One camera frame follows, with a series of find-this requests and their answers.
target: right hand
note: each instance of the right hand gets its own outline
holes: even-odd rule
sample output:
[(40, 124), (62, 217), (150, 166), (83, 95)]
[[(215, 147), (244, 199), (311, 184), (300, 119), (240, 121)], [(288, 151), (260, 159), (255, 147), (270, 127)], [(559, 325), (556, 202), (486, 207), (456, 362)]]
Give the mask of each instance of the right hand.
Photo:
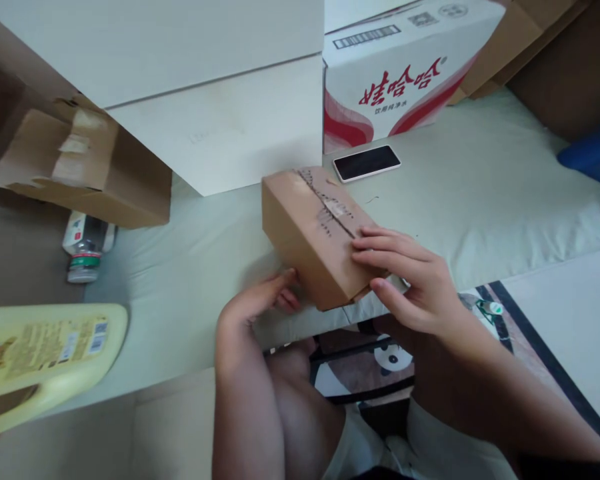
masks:
[(452, 337), (468, 310), (460, 302), (447, 264), (403, 233), (363, 227), (354, 239), (358, 263), (379, 267), (404, 278), (411, 288), (402, 295), (388, 280), (376, 278), (371, 288), (396, 320), (419, 332)]

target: green bottle label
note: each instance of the green bottle label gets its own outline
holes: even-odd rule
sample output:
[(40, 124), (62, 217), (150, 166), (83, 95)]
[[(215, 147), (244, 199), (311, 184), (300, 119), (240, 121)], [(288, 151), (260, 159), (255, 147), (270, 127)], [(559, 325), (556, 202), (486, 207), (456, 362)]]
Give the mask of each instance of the green bottle label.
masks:
[(71, 267), (92, 267), (100, 266), (100, 254), (98, 253), (78, 253), (71, 257)]

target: barcode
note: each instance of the barcode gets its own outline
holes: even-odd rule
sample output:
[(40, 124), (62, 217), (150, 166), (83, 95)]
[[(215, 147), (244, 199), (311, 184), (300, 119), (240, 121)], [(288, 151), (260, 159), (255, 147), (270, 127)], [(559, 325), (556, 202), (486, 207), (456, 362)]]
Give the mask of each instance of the barcode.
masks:
[(378, 40), (382, 37), (388, 37), (394, 33), (400, 33), (400, 29), (395, 25), (388, 27), (382, 27), (376, 30), (369, 30), (368, 32), (358, 33), (340, 40), (334, 40), (333, 44), (340, 50), (342, 48), (352, 47), (353, 45), (359, 45), (360, 43), (368, 42), (371, 40)]
[(67, 342), (65, 343), (64, 348), (62, 348), (58, 361), (66, 361), (71, 358), (75, 351), (75, 346), (78, 343), (78, 336), (78, 332), (72, 332), (67, 336)]
[(416, 27), (426, 27), (427, 25), (432, 25), (434, 23), (438, 23), (438, 20), (429, 12), (420, 13), (418, 15), (414, 15), (409, 17), (409, 21), (414, 24)]
[(95, 330), (93, 332), (94, 335), (98, 335), (99, 333), (106, 333), (106, 332), (107, 332), (107, 322), (95, 324)]
[(100, 350), (102, 350), (102, 347), (105, 344), (105, 338), (106, 338), (106, 336), (104, 336), (104, 335), (99, 335), (97, 337), (94, 337), (93, 340), (91, 340), (91, 346), (89, 347), (89, 354), (98, 353)]

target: yellow plastic bottle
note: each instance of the yellow plastic bottle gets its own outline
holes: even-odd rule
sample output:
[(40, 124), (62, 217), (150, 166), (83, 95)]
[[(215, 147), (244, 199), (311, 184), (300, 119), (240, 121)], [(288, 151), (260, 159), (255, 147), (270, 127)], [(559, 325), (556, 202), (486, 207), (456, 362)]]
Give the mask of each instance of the yellow plastic bottle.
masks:
[(28, 400), (0, 415), (0, 433), (102, 380), (126, 332), (120, 305), (0, 307), (0, 395), (36, 386)]

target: leg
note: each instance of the leg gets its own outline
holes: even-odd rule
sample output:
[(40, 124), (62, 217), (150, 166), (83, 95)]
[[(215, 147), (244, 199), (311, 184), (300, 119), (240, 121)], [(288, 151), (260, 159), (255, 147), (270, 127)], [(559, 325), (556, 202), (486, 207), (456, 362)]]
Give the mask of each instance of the leg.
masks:
[(374, 319), (373, 326), (413, 355), (413, 398), (424, 410), (466, 435), (493, 442), (496, 432), (483, 420), (480, 389), (436, 338), (404, 327), (392, 315)]
[(319, 480), (340, 442), (345, 412), (309, 383), (313, 339), (294, 343), (267, 358), (282, 420), (287, 480)]

